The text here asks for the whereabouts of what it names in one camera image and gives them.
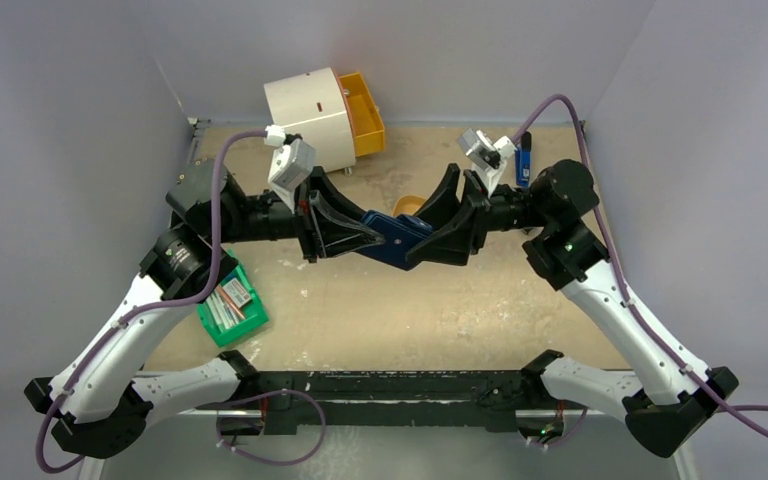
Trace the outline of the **orange oval tray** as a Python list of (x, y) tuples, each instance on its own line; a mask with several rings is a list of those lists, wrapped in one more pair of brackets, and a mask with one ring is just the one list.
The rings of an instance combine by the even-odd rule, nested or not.
[(427, 199), (421, 196), (404, 195), (393, 206), (392, 216), (415, 215), (426, 201)]

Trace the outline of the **blue leather card holder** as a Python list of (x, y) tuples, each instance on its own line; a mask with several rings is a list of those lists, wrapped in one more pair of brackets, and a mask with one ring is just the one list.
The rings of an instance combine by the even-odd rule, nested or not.
[(400, 214), (396, 217), (369, 210), (362, 217), (362, 223), (381, 234), (384, 243), (359, 249), (357, 253), (369, 259), (410, 271), (418, 263), (407, 259), (407, 253), (433, 233), (433, 227), (413, 215)]

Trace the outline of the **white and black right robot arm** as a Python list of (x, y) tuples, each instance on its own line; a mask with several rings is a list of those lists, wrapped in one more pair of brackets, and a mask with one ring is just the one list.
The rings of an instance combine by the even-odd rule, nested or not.
[(533, 271), (584, 312), (628, 362), (623, 375), (548, 350), (522, 371), (536, 407), (566, 400), (622, 421), (647, 451), (667, 458), (737, 388), (727, 367), (686, 350), (616, 272), (614, 256), (584, 222), (599, 203), (588, 168), (564, 159), (527, 188), (486, 189), (477, 173), (450, 164), (417, 216), (433, 231), (408, 252), (417, 263), (463, 266), (493, 231), (534, 228), (523, 249)]

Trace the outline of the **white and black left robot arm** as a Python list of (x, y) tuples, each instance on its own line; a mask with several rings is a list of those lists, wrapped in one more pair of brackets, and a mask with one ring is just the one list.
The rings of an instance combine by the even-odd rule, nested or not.
[(297, 238), (304, 258), (316, 261), (384, 241), (320, 168), (304, 173), (282, 199), (273, 191), (245, 194), (220, 159), (205, 160), (181, 176), (167, 201), (178, 220), (142, 259), (109, 320), (61, 373), (25, 388), (44, 417), (39, 440), (53, 439), (79, 458), (115, 456), (148, 427), (195, 407), (255, 402), (258, 373), (239, 353), (139, 376), (159, 343), (237, 268), (226, 244)]

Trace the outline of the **cards in green bin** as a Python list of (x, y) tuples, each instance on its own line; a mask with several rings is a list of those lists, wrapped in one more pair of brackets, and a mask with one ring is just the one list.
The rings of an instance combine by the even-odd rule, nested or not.
[(208, 297), (208, 308), (221, 331), (228, 331), (246, 320), (244, 309), (252, 302), (249, 291), (239, 278), (231, 278), (217, 286)]

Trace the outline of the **yellow open drawer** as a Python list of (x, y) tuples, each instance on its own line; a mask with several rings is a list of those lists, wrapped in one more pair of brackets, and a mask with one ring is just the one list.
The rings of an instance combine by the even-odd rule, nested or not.
[(386, 149), (386, 129), (364, 76), (353, 72), (338, 77), (352, 129), (356, 157), (377, 154)]

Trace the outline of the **white cylindrical drawer cabinet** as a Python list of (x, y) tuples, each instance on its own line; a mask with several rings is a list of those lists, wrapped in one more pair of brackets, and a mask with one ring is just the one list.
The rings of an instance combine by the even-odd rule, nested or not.
[(353, 125), (344, 89), (330, 68), (308, 71), (263, 85), (272, 122), (299, 134), (316, 150), (327, 172), (356, 165)]

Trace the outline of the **blue and black stapler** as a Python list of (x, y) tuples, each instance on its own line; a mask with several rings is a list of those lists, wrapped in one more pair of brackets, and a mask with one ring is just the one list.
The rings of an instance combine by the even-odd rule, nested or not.
[(515, 177), (519, 187), (526, 188), (531, 179), (532, 134), (525, 131), (519, 139), (515, 155)]

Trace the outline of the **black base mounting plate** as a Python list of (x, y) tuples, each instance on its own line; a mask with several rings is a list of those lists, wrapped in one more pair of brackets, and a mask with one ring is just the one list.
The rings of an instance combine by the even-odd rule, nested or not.
[(268, 435), (301, 426), (476, 427), (545, 441), (579, 405), (550, 398), (519, 370), (262, 371), (220, 411), (249, 410)]

